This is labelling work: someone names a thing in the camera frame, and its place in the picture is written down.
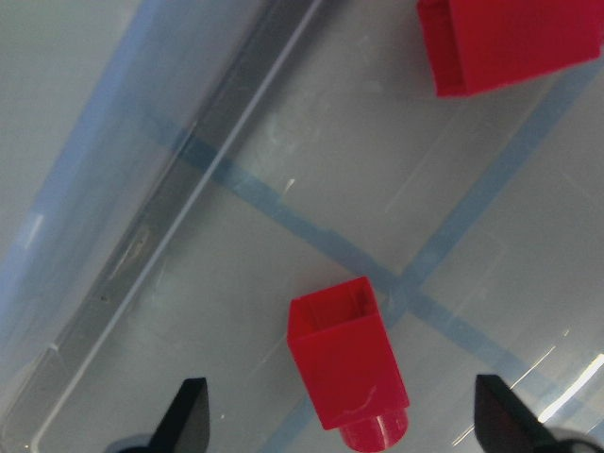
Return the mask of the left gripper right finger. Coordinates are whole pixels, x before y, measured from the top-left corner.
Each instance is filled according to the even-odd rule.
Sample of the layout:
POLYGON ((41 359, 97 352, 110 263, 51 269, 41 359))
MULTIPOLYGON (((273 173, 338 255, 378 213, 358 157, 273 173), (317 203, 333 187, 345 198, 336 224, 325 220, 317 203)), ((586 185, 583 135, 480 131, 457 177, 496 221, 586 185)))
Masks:
POLYGON ((550 432, 497 375, 477 375, 474 428, 484 452, 536 452, 550 432))

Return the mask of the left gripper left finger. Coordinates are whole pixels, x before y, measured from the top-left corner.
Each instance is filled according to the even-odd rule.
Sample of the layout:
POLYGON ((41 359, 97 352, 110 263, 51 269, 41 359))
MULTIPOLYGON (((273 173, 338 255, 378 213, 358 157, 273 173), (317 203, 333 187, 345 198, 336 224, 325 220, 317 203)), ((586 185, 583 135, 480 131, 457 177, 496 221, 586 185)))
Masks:
POLYGON ((206 452, 210 443, 210 404, 204 377, 185 379, 164 414, 148 448, 151 452, 206 452))

